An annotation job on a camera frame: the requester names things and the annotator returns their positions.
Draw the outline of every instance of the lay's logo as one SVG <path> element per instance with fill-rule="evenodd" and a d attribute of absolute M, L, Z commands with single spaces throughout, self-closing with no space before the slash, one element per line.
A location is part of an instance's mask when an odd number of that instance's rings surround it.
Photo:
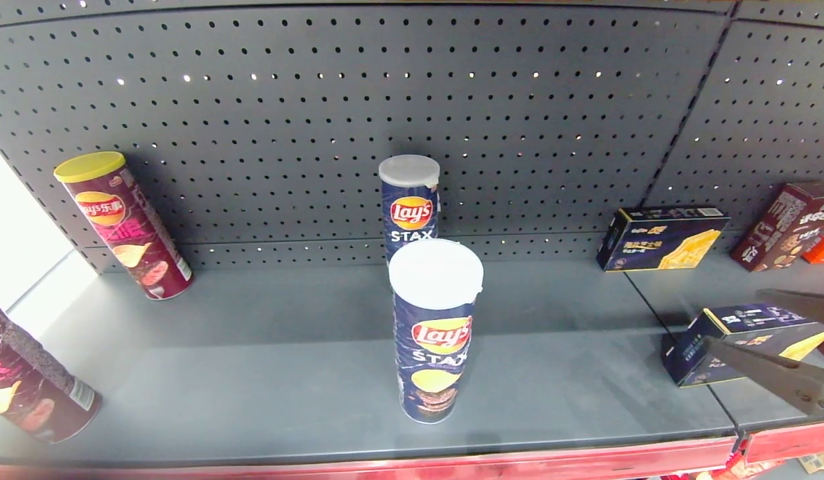
<path fill-rule="evenodd" d="M 412 327 L 412 340 L 438 355 L 461 350 L 471 339 L 471 316 L 418 322 Z"/>
<path fill-rule="evenodd" d="M 391 221 L 403 230 L 419 230 L 433 218 L 433 202 L 422 197 L 402 197 L 391 204 Z"/>

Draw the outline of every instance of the potato chip can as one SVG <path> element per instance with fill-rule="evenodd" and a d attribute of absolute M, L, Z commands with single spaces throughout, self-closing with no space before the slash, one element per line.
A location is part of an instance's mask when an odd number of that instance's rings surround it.
<path fill-rule="evenodd" d="M 385 259 L 406 243 L 439 236 L 439 164 L 427 156 L 397 155 L 379 164 Z"/>
<path fill-rule="evenodd" d="M 460 243 L 420 240 L 397 250 L 388 276 L 400 404 L 410 419 L 438 423 L 451 414 L 463 382 L 483 264 Z"/>
<path fill-rule="evenodd" d="M 190 286 L 193 271 L 140 191 L 124 155 L 81 155 L 56 167 L 53 175 L 146 297 L 165 300 Z"/>
<path fill-rule="evenodd" d="M 57 443 L 101 408 L 101 395 L 0 310 L 0 414 L 34 437 Z"/>

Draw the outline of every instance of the barcode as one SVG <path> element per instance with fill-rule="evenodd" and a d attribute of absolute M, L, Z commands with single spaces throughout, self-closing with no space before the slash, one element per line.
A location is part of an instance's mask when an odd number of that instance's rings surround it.
<path fill-rule="evenodd" d="M 184 280 L 190 280 L 190 277 L 193 276 L 193 271 L 190 270 L 190 265 L 187 265 L 187 261 L 185 259 L 180 259 L 177 266 L 178 270 L 181 272 L 181 275 L 184 276 Z"/>
<path fill-rule="evenodd" d="M 68 396 L 71 400 L 74 400 L 80 408 L 89 412 L 89 408 L 92 408 L 92 402 L 95 401 L 95 390 L 92 390 L 86 383 L 74 379 L 74 387 L 71 388 L 71 393 L 68 394 Z"/>
<path fill-rule="evenodd" d="M 696 209 L 697 212 L 702 213 L 702 215 L 707 217 L 722 217 L 723 212 L 717 209 Z"/>

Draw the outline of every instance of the potato chip image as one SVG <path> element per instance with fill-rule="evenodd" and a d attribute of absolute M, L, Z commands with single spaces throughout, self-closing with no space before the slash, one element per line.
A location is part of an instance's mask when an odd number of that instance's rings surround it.
<path fill-rule="evenodd" d="M 12 398 L 15 397 L 15 392 L 18 390 L 19 385 L 21 385 L 20 380 L 10 387 L 0 389 L 0 413 L 6 413 L 6 410 L 9 410 L 9 406 L 12 404 Z"/>
<path fill-rule="evenodd" d="M 113 247 L 113 255 L 116 255 L 116 258 L 125 267 L 133 268 L 140 264 L 140 260 L 143 259 L 143 255 L 150 246 L 150 243 L 145 245 L 116 245 Z"/>
<path fill-rule="evenodd" d="M 680 246 L 661 259 L 658 268 L 661 270 L 696 268 L 718 237 L 720 237 L 720 230 L 706 230 L 685 238 Z"/>
<path fill-rule="evenodd" d="M 412 383 L 419 389 L 431 394 L 438 393 L 460 379 L 460 374 L 444 370 L 418 370 L 412 374 Z"/>
<path fill-rule="evenodd" d="M 794 361 L 802 361 L 812 350 L 816 349 L 821 342 L 824 341 L 824 332 L 812 335 L 809 338 L 804 338 L 798 343 L 792 343 L 787 349 L 780 353 L 781 357 L 787 359 L 794 359 Z"/>

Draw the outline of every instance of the stax text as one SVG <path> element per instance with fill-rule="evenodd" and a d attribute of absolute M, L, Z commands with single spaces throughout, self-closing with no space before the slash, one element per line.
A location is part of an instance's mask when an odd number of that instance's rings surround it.
<path fill-rule="evenodd" d="M 391 242 L 415 242 L 424 238 L 433 238 L 433 231 L 394 231 L 390 232 Z"/>
<path fill-rule="evenodd" d="M 413 350 L 412 358 L 415 361 L 426 362 L 432 365 L 448 365 L 448 367 L 460 367 L 468 358 L 468 353 L 460 352 L 456 356 L 434 355 L 434 353 L 423 350 Z"/>

